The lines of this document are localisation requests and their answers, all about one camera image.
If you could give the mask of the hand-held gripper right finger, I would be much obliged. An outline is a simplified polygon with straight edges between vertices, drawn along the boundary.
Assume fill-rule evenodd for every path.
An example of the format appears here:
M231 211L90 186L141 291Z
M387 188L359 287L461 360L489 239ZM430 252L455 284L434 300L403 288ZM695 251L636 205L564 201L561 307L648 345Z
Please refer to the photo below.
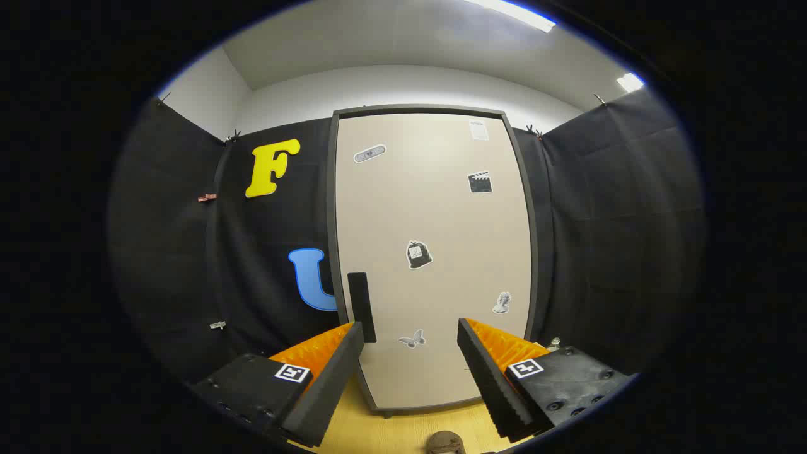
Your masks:
M542 347L468 317L456 343L497 433L512 443L582 419L636 379L577 347Z

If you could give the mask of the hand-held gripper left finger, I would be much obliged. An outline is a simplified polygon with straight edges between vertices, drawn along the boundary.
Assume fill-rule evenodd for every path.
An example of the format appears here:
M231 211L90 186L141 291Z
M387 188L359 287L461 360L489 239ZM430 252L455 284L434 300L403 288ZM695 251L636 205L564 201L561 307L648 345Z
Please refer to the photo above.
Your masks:
M259 436L320 446L365 346L361 322L317 334L273 356L242 354L190 389Z

